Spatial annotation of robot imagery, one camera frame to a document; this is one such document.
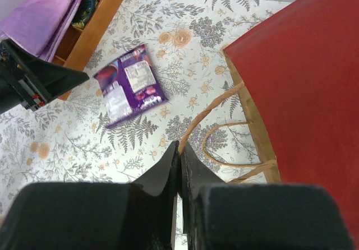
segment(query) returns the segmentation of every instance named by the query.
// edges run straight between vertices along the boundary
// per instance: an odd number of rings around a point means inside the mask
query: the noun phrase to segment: snack package
[[[154,76],[144,44],[117,58],[94,78],[99,81],[106,101],[110,118],[107,128],[114,128],[167,100]]]

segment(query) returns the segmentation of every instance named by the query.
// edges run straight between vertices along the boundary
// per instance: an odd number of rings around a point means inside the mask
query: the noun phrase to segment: brown paper edge
[[[231,73],[233,82],[235,85],[238,85],[243,81],[240,74],[237,72],[232,61],[225,55],[225,60],[227,61],[227,65],[229,67],[229,71]],[[249,124],[249,130],[254,142],[254,145],[257,149],[259,160],[264,163],[270,159],[275,159],[275,153],[271,146],[270,139],[267,133],[267,130],[264,126],[264,122],[260,116],[260,113],[247,89],[244,87],[238,92],[238,96],[240,97],[240,101],[242,104],[243,112],[245,114],[247,121],[252,121],[253,124]],[[266,171],[264,171],[264,176],[267,183],[280,183],[280,174],[278,167],[272,167]]]

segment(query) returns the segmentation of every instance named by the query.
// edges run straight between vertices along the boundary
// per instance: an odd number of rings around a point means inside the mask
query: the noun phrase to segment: red surface
[[[282,181],[326,188],[359,247],[359,0],[297,0],[225,52]]]

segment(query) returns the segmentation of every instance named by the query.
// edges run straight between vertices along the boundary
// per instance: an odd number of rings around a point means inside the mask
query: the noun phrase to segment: floral pattern
[[[17,106],[0,115],[0,214],[31,182],[130,182],[180,139],[192,119],[233,87],[223,49],[287,3],[265,0],[124,0],[85,71],[100,68],[146,43],[155,74],[169,101],[106,129],[109,118],[96,80],[36,112]],[[243,121],[237,95],[198,125],[189,142],[199,159],[223,180],[250,169],[220,166],[201,143],[217,124]],[[224,127],[207,140],[207,150],[229,163],[258,163],[247,126]],[[264,183],[262,174],[245,183]],[[178,206],[176,249],[186,248]]]

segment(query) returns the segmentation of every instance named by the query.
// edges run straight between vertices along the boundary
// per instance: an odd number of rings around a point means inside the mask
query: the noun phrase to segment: brown rope handle
[[[229,98],[230,96],[236,94],[240,89],[243,89],[245,87],[245,83],[242,81],[240,82],[238,85],[236,85],[235,87],[233,87],[232,89],[226,91],[225,93],[221,94],[221,96],[215,98],[210,105],[208,105],[208,107],[203,110],[201,113],[199,113],[195,119],[192,121],[192,123],[189,125],[187,131],[185,132],[185,134],[183,135],[183,138],[180,140],[179,145],[178,145],[178,153],[181,156],[185,146],[187,144],[188,141],[188,137],[190,136],[190,134],[192,133],[192,131],[197,127],[197,125],[214,109],[216,108],[218,105],[220,105],[222,103],[223,100]],[[248,124],[250,122],[237,122],[237,123],[228,123],[228,124],[223,124],[223,125],[218,125],[214,128],[212,128],[206,135],[206,137],[203,139],[202,141],[202,149],[205,153],[205,155],[212,159],[214,162],[219,163],[221,165],[226,165],[226,166],[233,166],[233,167],[249,167],[249,168],[254,168],[253,170],[251,170],[250,172],[232,180],[231,182],[241,182],[245,179],[248,179],[251,176],[257,175],[267,169],[270,169],[274,166],[276,166],[277,161],[275,159],[271,159],[268,160],[267,162],[261,163],[261,164],[229,164],[229,163],[223,163],[221,161],[216,160],[214,157],[212,157],[210,154],[208,154],[205,151],[205,143],[206,140],[208,139],[208,137],[218,128],[220,127],[224,127],[224,126],[234,126],[234,125],[239,125],[239,124]]]

